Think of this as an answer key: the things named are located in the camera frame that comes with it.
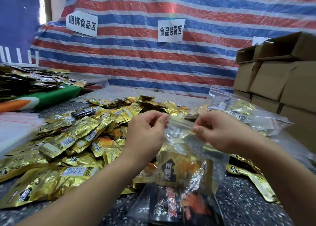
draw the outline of terrazzo table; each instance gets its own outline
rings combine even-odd
[[[140,94],[155,96],[156,101],[172,100],[177,105],[185,105],[187,107],[194,107],[204,102],[204,99],[200,98],[110,86],[44,109],[40,111],[40,116],[45,117],[64,113],[81,106],[88,106],[83,98],[95,97],[114,100],[124,96],[137,96]],[[0,184],[0,198],[8,192],[17,180],[18,177]],[[105,215],[100,225],[147,225],[127,217],[127,212],[137,197],[138,194],[119,197],[112,211]],[[217,190],[216,197],[227,226],[294,225],[282,206],[266,202],[248,178],[235,177],[226,173],[222,184]],[[49,203],[34,202],[24,207],[0,210],[0,225],[15,225]]]

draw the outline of blue wall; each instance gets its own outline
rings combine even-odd
[[[28,63],[27,50],[39,25],[39,3],[40,0],[0,0],[0,45],[10,48],[13,62],[18,62],[18,47],[22,61]]]

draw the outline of black packet with red text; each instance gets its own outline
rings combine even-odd
[[[152,189],[149,203],[149,218],[152,224],[222,226],[225,225],[217,201],[212,196],[192,192],[181,192],[175,187],[156,186]]]

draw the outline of hand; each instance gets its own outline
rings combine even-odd
[[[260,133],[220,110],[200,115],[193,132],[199,140],[209,142],[221,152],[242,156],[249,156],[260,141],[266,140]]]
[[[135,116],[128,123],[121,156],[134,160],[141,171],[161,149],[167,123],[168,115],[155,110]]]

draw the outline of stack of cardboard boxes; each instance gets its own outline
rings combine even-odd
[[[237,52],[234,93],[287,117],[294,138],[316,153],[316,36],[297,32]]]

